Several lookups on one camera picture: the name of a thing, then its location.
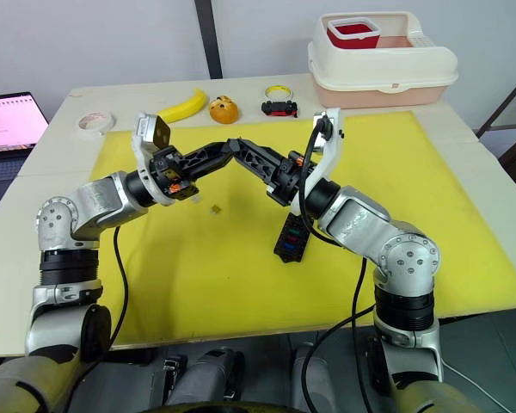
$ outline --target gray floor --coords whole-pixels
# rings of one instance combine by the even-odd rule
[[[359,329],[360,340],[370,329]],[[316,333],[284,334],[204,342],[161,348],[158,357],[146,367],[103,363],[80,386],[71,413],[133,412],[148,409],[154,372],[160,370],[167,354],[186,354],[191,365],[206,351],[228,346],[243,351],[247,371],[243,382],[243,400],[272,404],[289,403],[290,353],[301,342],[313,342]],[[445,361],[467,374],[516,412],[516,310],[471,317],[441,328]],[[353,358],[350,330],[341,330],[322,346],[329,363],[335,395],[341,412],[363,412]],[[472,385],[445,370],[445,381],[457,387],[486,413],[501,409]],[[391,401],[369,388],[375,411],[393,411]]]

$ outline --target white wall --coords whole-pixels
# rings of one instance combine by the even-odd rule
[[[307,72],[306,45],[319,15],[400,9],[414,13],[434,43],[457,54],[460,78],[445,98],[470,127],[479,127],[516,85],[516,0],[216,0],[213,4],[225,77]]]
[[[191,1],[0,0],[0,94],[30,90],[48,118],[75,87],[203,78]]]

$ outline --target toy with face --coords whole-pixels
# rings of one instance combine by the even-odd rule
[[[208,106],[208,111],[211,118],[224,124],[235,122],[239,115],[237,105],[228,96],[217,97]]]

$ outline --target banana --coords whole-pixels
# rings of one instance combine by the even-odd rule
[[[199,112],[208,103],[208,96],[201,89],[195,88],[195,94],[191,99],[179,105],[160,110],[157,114],[166,123],[185,119]]]

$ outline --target yellow mat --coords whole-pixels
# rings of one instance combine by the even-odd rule
[[[410,112],[345,120],[344,153],[333,178],[380,202],[441,249],[435,311],[453,316],[516,306],[516,270]],[[280,153],[303,151],[310,120],[173,128],[187,153],[242,136]],[[96,179],[136,168],[130,133],[110,133]],[[120,251],[130,305],[116,344],[149,344],[327,327],[350,312],[360,258],[311,237],[301,263],[284,264],[273,247],[288,209],[235,161],[197,182],[196,200],[153,206],[123,225]],[[220,211],[213,213],[213,207]],[[101,237],[101,303],[120,312],[122,285],[112,248]],[[359,308],[372,304],[372,265]],[[362,323],[370,323],[364,317]]]

